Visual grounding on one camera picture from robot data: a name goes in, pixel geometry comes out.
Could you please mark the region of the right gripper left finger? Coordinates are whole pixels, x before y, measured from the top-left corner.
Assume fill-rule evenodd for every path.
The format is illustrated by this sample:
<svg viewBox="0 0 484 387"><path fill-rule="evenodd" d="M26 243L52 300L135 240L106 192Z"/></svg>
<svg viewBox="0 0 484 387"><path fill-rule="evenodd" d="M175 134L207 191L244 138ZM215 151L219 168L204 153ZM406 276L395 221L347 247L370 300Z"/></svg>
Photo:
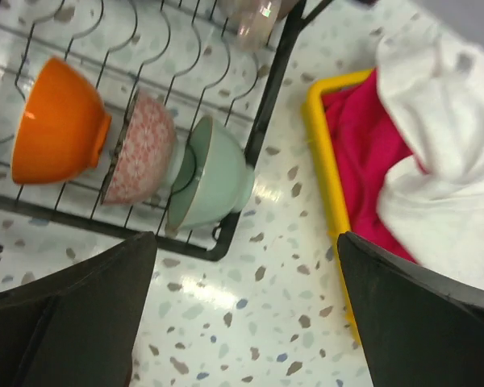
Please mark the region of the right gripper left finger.
<svg viewBox="0 0 484 387"><path fill-rule="evenodd" d="M144 232L0 292L0 386L126 386L156 260Z"/></svg>

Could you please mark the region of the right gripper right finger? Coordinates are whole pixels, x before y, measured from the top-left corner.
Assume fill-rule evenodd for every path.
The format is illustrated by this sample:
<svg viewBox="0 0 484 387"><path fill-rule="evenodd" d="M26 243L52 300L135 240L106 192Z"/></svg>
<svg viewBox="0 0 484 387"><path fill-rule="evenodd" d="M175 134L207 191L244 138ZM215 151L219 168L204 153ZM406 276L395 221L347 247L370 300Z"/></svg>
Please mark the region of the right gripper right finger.
<svg viewBox="0 0 484 387"><path fill-rule="evenodd" d="M484 386L484 290L345 232L337 252L376 386Z"/></svg>

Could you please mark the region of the leaf patterned bowl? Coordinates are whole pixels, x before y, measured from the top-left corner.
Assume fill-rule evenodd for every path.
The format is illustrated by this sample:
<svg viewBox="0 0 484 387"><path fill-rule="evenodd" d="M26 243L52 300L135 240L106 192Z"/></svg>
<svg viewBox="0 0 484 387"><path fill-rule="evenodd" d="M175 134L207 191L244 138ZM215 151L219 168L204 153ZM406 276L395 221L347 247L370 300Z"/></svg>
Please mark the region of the leaf patterned bowl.
<svg viewBox="0 0 484 387"><path fill-rule="evenodd" d="M100 202L132 205L149 199L164 184L176 142L169 111L146 89L137 89L102 184Z"/></svg>

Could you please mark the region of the celadon green bowl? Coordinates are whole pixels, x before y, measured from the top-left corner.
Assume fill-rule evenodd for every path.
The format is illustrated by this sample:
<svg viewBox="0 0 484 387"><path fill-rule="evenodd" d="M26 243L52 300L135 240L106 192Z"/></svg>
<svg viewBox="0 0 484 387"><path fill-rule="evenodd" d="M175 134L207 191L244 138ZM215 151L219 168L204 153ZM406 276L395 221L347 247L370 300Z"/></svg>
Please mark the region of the celadon green bowl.
<svg viewBox="0 0 484 387"><path fill-rule="evenodd" d="M190 229L244 209L255 181L236 137L210 115L201 117L186 144L172 187L167 226Z"/></svg>

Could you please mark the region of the white pink bowl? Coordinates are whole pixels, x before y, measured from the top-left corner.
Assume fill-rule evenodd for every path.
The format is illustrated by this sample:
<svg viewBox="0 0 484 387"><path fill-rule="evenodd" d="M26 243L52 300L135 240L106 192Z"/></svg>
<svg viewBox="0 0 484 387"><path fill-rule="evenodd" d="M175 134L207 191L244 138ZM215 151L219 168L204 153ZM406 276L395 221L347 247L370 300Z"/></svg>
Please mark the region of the white pink bowl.
<svg viewBox="0 0 484 387"><path fill-rule="evenodd" d="M10 163L12 181L54 184L96 168L110 125L111 116L94 86L67 62L49 59L19 122Z"/></svg>

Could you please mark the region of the pink marbled mug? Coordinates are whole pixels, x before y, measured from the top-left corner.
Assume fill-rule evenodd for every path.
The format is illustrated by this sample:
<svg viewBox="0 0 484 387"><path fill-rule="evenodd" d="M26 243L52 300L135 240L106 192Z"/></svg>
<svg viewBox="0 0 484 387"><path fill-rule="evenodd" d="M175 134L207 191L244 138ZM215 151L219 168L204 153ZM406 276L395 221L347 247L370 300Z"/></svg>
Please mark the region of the pink marbled mug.
<svg viewBox="0 0 484 387"><path fill-rule="evenodd" d="M298 0L217 1L223 14L236 25L237 42L243 50L263 48L275 25L298 4Z"/></svg>

